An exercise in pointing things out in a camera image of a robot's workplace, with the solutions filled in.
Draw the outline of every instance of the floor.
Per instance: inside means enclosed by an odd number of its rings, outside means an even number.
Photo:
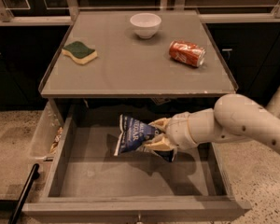
[[[35,163],[30,143],[42,111],[0,112],[0,200],[16,200]],[[280,156],[258,142],[218,145],[235,199],[250,201],[252,210],[234,220],[239,223],[280,223]],[[44,186],[34,183],[28,200]],[[0,224],[8,216],[0,213]],[[37,224],[21,216],[18,223]]]

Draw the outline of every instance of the drawer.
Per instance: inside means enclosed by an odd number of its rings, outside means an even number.
[[[130,105],[72,105],[42,196],[25,204],[26,215],[44,222],[216,221],[251,208],[234,200],[214,144],[178,152],[171,163],[142,152],[114,157],[121,113],[164,117]]]

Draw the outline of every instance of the red can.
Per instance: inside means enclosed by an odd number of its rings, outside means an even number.
[[[195,67],[203,64],[204,54],[204,48],[187,41],[173,41],[169,48],[169,55],[173,59]]]

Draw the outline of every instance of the white bowl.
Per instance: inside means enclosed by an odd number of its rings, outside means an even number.
[[[130,18],[134,32],[143,39],[150,39],[160,28],[161,18],[153,13],[138,13]]]

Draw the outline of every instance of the green scouring pad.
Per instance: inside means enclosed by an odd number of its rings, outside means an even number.
[[[86,47],[84,43],[80,41],[75,41],[63,47],[62,53],[72,58],[73,61],[78,64],[88,63],[97,57],[95,49]]]

